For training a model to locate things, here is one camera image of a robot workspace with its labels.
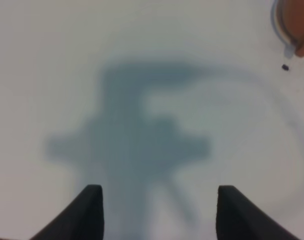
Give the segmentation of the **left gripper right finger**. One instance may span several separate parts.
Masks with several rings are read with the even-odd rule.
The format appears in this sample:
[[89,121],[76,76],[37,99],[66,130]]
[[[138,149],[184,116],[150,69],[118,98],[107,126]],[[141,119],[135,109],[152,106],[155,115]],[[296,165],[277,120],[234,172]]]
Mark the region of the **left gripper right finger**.
[[218,188],[216,236],[219,240],[296,240],[232,185]]

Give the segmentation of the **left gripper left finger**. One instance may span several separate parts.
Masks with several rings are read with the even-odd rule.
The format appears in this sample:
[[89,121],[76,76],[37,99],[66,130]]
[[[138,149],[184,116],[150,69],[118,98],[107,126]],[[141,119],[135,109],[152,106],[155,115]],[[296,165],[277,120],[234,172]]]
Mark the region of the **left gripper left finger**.
[[102,240],[104,238],[103,190],[86,186],[33,240]]

